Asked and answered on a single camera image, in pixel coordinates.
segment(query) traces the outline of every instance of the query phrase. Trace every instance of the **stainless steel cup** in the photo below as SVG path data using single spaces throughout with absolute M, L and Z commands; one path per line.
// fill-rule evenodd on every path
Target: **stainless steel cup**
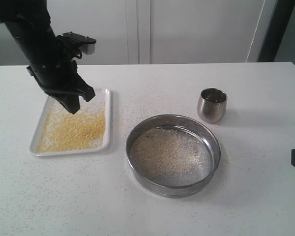
M 198 116 L 208 122 L 218 122 L 226 112 L 227 95 L 216 88 L 207 88 L 201 92 L 197 112 Z

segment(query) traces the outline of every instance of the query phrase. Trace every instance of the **robotic arm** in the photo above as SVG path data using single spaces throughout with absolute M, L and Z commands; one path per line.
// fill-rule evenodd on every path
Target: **robotic arm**
M 5 23 L 29 60 L 27 67 L 43 91 L 68 112 L 80 109 L 79 96 L 89 102 L 94 90 L 77 73 L 73 58 L 90 54 L 96 40 L 72 32 L 55 36 L 46 0 L 0 0 L 0 23 Z

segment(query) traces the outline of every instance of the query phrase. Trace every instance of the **metal sieve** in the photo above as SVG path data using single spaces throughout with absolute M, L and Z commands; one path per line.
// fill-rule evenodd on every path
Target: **metal sieve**
M 159 133 L 166 135 L 159 139 Z M 169 137 L 174 141 L 177 139 L 179 145 L 171 144 L 172 140 L 167 140 Z M 163 153 L 159 157 L 169 160 L 168 165 L 158 158 L 155 162 L 155 156 L 151 156 L 153 152 L 143 159 L 146 150 L 160 149 L 163 144 L 164 151 L 157 152 L 157 155 Z M 138 151 L 140 145 L 145 148 L 141 152 Z M 196 120 L 180 115 L 159 115 L 139 123 L 127 138 L 126 153 L 136 180 L 148 190 L 170 198 L 201 190 L 212 179 L 221 158 L 220 146 L 212 132 Z

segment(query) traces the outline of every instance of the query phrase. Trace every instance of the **speckled countertop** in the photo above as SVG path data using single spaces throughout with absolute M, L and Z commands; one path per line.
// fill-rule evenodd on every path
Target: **speckled countertop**
M 79 66 L 113 92 L 106 151 L 39 158 L 28 153 L 46 95 L 25 66 L 0 66 L 0 235 L 294 235 L 295 67 L 291 63 Z M 200 91 L 224 90 L 228 110 L 206 124 L 222 149 L 198 194 L 166 199 L 125 165 L 132 127 L 153 115 L 197 117 Z

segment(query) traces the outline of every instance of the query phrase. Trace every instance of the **white countertop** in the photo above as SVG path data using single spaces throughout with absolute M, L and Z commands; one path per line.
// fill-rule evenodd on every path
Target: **white countertop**
M 0 235 L 295 236 L 293 64 L 91 65 L 79 73 L 113 92 L 112 144 L 39 158 L 28 147 L 47 97 L 25 66 L 0 66 Z M 205 124 L 222 149 L 215 176 L 190 197 L 149 193 L 126 169 L 128 133 L 158 114 L 200 120 L 207 87 L 229 98 L 223 120 Z

